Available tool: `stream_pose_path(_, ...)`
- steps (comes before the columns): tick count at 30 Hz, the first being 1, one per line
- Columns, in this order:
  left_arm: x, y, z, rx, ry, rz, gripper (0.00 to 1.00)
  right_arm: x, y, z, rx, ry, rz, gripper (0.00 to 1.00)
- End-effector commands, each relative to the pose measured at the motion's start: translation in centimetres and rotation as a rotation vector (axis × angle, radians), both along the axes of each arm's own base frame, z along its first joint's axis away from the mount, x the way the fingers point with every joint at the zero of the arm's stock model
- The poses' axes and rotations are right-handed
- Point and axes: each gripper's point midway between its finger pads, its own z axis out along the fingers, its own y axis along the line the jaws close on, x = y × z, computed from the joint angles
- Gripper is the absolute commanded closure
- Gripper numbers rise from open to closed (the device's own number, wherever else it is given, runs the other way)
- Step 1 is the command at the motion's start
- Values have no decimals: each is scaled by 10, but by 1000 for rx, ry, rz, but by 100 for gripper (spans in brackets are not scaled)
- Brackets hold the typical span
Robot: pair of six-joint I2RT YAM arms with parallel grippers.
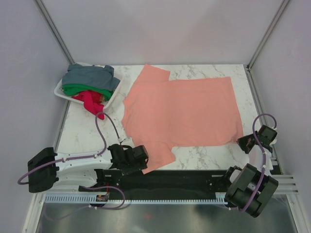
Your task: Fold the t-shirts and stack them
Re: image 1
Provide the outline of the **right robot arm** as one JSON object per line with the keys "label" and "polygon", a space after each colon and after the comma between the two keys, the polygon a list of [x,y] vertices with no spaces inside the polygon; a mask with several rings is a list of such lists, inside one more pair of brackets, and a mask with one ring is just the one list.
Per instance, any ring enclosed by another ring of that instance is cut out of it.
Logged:
{"label": "right robot arm", "polygon": [[223,178],[227,190],[225,201],[250,216],[258,217],[278,187],[278,181],[270,175],[269,157],[273,152],[271,143],[276,139],[276,130],[263,125],[254,134],[238,139],[239,147],[247,155],[254,155],[255,164],[244,168],[230,167]]}

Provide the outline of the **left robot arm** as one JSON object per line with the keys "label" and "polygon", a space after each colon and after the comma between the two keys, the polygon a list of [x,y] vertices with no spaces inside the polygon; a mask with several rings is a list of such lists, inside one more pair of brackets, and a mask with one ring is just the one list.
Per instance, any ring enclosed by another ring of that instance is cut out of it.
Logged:
{"label": "left robot arm", "polygon": [[101,191],[112,184],[108,170],[115,169],[121,175],[129,175],[146,169],[148,161],[149,155],[143,145],[113,144],[105,152],[87,154],[56,153],[52,147],[44,148],[28,162],[26,184],[30,193],[70,186],[78,187],[79,191],[86,191],[89,187]]}

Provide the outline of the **salmon pink t shirt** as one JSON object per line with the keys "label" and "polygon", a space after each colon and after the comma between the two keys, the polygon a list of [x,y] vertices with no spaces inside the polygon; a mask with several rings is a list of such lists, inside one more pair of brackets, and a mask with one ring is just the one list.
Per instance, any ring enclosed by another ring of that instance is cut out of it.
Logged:
{"label": "salmon pink t shirt", "polygon": [[174,147],[222,146],[243,135],[229,77],[169,77],[169,71],[145,65],[123,102],[126,135],[149,155],[143,173],[174,162]]}

